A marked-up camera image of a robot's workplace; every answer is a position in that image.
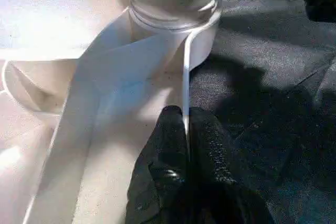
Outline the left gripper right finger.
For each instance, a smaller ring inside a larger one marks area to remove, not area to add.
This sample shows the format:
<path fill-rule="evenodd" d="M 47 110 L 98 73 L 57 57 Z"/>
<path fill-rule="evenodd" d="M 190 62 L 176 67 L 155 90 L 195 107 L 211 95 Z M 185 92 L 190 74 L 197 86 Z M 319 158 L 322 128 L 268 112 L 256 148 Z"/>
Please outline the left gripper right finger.
<path fill-rule="evenodd" d="M 248 182 L 251 174 L 230 134 L 215 115 L 189 110 L 190 159 L 196 200 L 213 223 L 273 223 L 261 195 Z"/>

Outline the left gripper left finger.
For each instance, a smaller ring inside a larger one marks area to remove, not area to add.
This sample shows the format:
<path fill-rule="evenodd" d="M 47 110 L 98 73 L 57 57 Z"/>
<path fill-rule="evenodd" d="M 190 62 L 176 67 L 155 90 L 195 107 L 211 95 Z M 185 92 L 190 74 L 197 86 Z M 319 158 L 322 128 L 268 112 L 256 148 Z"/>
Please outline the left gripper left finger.
<path fill-rule="evenodd" d="M 126 223 L 189 223 L 188 150 L 182 110 L 163 108 L 128 188 Z"/>

